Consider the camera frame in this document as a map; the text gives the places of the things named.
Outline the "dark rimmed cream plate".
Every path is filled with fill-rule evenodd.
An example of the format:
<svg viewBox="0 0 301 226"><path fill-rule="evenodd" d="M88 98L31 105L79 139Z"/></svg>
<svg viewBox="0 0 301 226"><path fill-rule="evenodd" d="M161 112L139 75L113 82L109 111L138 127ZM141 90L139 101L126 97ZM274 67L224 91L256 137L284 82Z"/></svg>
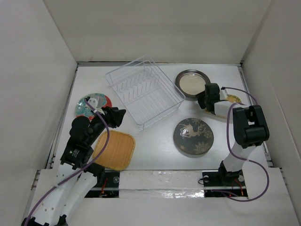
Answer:
<svg viewBox="0 0 301 226"><path fill-rule="evenodd" d="M189 98L205 91L205 85L210 83L208 76L198 70L188 69L180 72L175 79L177 88Z"/></svg>

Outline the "yellow fan-shaped bamboo plate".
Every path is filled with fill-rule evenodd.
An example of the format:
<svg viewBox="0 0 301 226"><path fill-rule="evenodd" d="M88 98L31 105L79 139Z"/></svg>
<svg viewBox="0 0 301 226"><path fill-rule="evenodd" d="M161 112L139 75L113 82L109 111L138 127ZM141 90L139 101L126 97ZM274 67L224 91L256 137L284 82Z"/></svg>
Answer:
<svg viewBox="0 0 301 226"><path fill-rule="evenodd" d="M230 95L228 94L225 98L225 100L231 102L231 103L242 103L241 102L241 99L235 95ZM217 115L217 117L220 117L220 118L224 118L226 119L227 118L227 115L228 115L228 112L225 113L225 115Z"/></svg>

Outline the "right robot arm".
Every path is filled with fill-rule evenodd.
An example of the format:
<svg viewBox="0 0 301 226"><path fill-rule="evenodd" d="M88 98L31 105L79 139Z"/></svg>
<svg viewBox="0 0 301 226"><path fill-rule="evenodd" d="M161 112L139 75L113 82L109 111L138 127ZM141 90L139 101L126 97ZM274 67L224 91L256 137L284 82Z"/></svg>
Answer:
<svg viewBox="0 0 301 226"><path fill-rule="evenodd" d="M230 186L238 180L251 152L269 138L261 106L232 103L226 100L225 89L208 83L205 91L196 95L201 109L227 119L226 139L230 153L216 172L203 172L203 183L207 187Z"/></svg>

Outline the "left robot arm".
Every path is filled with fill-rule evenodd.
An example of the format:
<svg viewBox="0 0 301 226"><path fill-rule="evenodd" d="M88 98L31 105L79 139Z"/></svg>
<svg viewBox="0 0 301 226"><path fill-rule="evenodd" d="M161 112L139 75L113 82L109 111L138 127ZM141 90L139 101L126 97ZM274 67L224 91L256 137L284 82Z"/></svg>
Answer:
<svg viewBox="0 0 301 226"><path fill-rule="evenodd" d="M78 205L94 187L106 184L105 168L90 160L92 144L104 130L122 124L125 109L90 108L92 120L80 116L72 121L70 138L60 159L53 187L35 204L23 226L66 226Z"/></svg>

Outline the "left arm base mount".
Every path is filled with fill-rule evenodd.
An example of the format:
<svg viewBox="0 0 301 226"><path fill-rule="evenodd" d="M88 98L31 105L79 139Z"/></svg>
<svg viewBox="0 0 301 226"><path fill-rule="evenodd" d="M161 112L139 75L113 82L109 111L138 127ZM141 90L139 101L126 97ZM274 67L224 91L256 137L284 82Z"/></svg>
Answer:
<svg viewBox="0 0 301 226"><path fill-rule="evenodd" d="M106 170L86 198L119 198L120 172Z"/></svg>

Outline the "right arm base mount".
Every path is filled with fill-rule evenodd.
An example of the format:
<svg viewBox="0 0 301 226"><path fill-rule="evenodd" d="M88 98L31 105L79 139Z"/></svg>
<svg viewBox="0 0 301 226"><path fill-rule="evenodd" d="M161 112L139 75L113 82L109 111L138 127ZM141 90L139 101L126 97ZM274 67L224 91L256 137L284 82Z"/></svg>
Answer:
<svg viewBox="0 0 301 226"><path fill-rule="evenodd" d="M203 186L206 198L248 196L243 171L227 171L223 162L218 170L203 171L198 183Z"/></svg>

